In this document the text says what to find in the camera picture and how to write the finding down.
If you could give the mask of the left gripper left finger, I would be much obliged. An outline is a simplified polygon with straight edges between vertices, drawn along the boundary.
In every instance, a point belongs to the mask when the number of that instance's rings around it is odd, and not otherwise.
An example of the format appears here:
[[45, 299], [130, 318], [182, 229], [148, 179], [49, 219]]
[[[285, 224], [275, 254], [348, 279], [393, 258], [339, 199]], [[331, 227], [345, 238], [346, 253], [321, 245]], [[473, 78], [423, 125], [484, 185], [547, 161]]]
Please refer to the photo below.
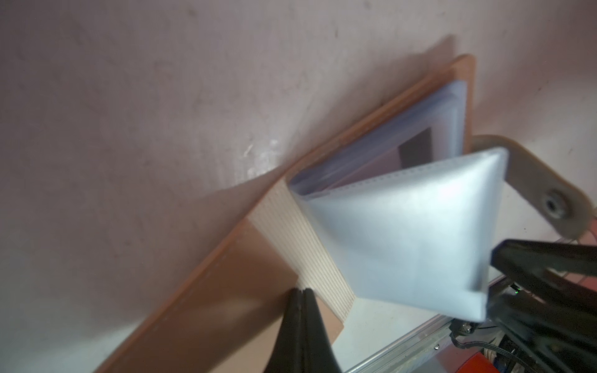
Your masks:
[[303, 371], [303, 292], [293, 289], [265, 373]]

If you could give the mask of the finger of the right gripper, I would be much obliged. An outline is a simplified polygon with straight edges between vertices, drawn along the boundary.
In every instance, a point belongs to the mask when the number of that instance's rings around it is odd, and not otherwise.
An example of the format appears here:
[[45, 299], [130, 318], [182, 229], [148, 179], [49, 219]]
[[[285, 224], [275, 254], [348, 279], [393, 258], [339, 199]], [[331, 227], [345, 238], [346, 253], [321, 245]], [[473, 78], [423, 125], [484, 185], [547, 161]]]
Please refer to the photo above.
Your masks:
[[596, 371], [596, 300], [541, 302], [529, 295], [501, 295], [488, 316], [545, 372]]
[[595, 310], [596, 292], [558, 274], [596, 276], [596, 247], [507, 239], [491, 254], [491, 266], [552, 305]]

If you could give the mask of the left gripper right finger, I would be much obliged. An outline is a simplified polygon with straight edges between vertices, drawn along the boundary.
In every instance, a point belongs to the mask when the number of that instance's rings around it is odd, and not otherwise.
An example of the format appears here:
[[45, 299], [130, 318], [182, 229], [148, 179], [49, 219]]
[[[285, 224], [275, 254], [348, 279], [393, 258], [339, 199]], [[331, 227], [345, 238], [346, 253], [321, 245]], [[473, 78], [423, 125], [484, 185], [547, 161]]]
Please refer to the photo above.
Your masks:
[[303, 371], [309, 373], [341, 373], [326, 333], [315, 293], [303, 291]]

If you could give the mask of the tan leather card holder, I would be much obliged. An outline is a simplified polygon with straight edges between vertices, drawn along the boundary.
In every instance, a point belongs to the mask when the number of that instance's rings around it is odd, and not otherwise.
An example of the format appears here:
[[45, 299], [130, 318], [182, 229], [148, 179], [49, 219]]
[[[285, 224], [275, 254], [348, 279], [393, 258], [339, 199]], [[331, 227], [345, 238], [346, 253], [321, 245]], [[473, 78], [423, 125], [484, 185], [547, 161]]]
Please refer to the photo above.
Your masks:
[[470, 133], [463, 55], [301, 159], [99, 367], [264, 372], [293, 289], [315, 293], [329, 341], [354, 300], [452, 318], [453, 344], [545, 372], [488, 316], [538, 296], [491, 266], [507, 239], [585, 245], [586, 195], [519, 143]]

